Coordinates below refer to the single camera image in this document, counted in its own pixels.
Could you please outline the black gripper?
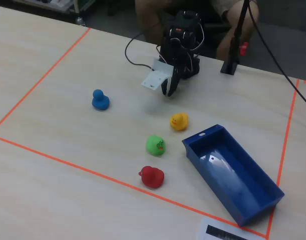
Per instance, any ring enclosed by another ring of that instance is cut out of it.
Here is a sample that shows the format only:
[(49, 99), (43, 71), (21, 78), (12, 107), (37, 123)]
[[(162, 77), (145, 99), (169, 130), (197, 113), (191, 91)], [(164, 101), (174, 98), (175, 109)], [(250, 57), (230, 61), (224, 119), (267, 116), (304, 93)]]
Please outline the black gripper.
[(182, 46), (181, 42), (177, 38), (165, 38), (163, 42), (163, 52), (166, 57), (165, 60), (168, 64), (174, 66), (173, 75), (171, 78), (171, 84), (167, 94), (168, 79), (162, 84), (162, 93), (164, 95), (172, 96), (179, 84), (180, 73), (187, 75), (191, 73), (191, 55)]

